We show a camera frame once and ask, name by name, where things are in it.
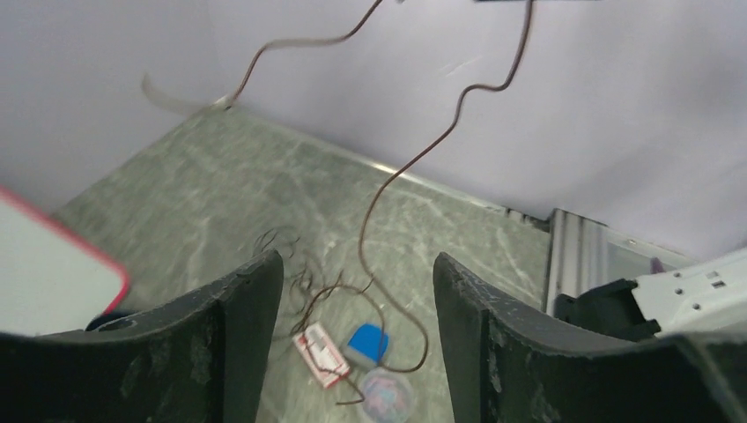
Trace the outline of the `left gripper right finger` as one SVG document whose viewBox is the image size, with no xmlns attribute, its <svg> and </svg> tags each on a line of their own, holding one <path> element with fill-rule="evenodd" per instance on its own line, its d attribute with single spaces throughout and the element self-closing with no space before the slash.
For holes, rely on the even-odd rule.
<svg viewBox="0 0 747 423">
<path fill-rule="evenodd" d="M 633 343 L 564 323 L 446 253 L 433 265 L 458 422 L 743 422 L 746 336 Z"/>
</svg>

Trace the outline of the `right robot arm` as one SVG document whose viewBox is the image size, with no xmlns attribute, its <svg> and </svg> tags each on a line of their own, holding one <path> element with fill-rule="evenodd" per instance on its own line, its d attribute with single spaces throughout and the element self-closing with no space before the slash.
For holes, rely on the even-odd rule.
<svg viewBox="0 0 747 423">
<path fill-rule="evenodd" d="M 682 332 L 746 332 L 746 250 L 672 271 L 621 278 L 572 296 L 557 290 L 546 313 L 639 342 Z"/>
</svg>

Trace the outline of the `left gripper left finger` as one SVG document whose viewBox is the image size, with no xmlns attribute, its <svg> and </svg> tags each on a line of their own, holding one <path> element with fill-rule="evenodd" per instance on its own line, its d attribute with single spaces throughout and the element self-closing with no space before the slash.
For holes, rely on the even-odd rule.
<svg viewBox="0 0 747 423">
<path fill-rule="evenodd" d="M 4 422 L 252 422 L 284 283 L 271 250 L 97 330 L 1 337 Z"/>
</svg>

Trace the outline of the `navy blue tray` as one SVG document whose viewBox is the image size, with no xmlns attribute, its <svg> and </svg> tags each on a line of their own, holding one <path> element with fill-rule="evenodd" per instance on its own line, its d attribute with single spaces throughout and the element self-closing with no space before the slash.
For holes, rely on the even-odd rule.
<svg viewBox="0 0 747 423">
<path fill-rule="evenodd" d="M 92 319 L 85 327 L 85 331 L 111 331 L 121 330 L 133 326 L 135 323 L 130 319 L 131 311 L 113 310 Z"/>
</svg>

